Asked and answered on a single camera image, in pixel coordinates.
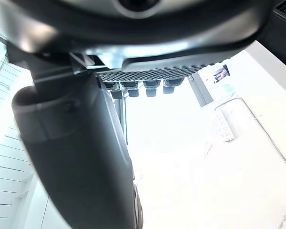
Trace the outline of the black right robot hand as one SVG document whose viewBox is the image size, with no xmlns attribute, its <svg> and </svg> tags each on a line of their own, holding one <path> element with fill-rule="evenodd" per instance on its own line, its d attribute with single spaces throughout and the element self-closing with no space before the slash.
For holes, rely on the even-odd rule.
<svg viewBox="0 0 286 229">
<path fill-rule="evenodd" d="M 10 63 L 33 84 L 11 106 L 51 201 L 73 229 L 140 229 L 114 91 L 167 89 L 250 45 L 271 0 L 0 0 Z"/>
</svg>

